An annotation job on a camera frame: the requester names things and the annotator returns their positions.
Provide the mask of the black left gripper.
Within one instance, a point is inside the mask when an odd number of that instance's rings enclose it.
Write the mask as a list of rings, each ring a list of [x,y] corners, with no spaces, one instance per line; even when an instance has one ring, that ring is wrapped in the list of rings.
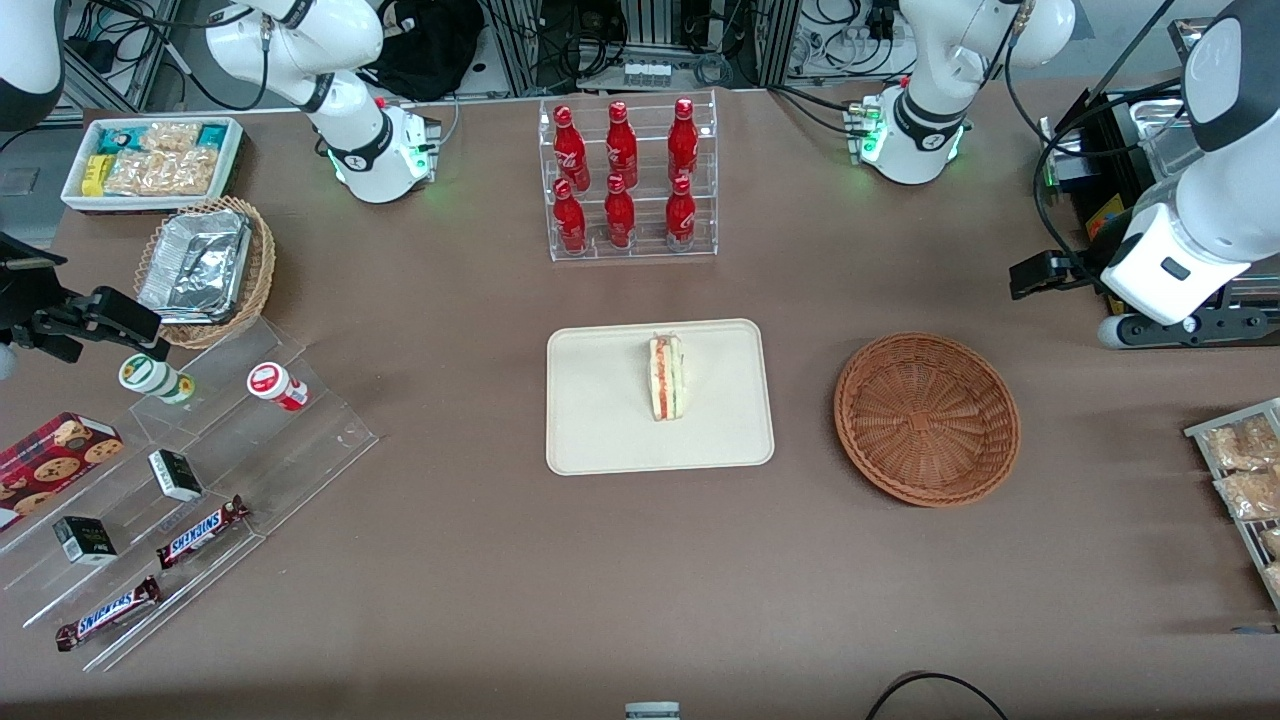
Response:
[[[1033,293],[1092,286],[1096,293],[1110,293],[1105,269],[1087,252],[1047,250],[1010,266],[1010,297],[1023,300]]]

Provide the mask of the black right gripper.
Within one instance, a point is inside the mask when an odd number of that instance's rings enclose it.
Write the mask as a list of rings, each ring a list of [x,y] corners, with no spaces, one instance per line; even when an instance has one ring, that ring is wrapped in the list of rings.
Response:
[[[97,287],[87,299],[61,286],[64,256],[1,233],[3,343],[77,363],[83,342],[108,341],[134,350],[164,350],[161,318],[118,290]]]

